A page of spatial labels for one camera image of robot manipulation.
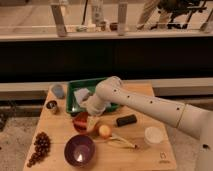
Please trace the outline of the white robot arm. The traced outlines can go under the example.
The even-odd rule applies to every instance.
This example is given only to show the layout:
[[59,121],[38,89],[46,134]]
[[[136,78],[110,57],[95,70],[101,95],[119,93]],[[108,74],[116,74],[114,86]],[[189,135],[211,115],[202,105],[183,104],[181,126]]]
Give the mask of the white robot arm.
[[195,171],[213,171],[213,111],[126,90],[117,76],[99,82],[84,105],[90,115],[97,116],[105,111],[108,102],[142,112],[198,139]]

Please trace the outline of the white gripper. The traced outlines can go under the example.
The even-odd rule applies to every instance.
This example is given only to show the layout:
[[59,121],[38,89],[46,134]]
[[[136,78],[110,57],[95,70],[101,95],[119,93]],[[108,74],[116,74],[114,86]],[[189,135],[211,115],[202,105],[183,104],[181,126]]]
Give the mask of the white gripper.
[[101,99],[96,94],[90,96],[87,100],[81,103],[81,107],[92,116],[102,115],[106,108],[109,106],[109,102]]

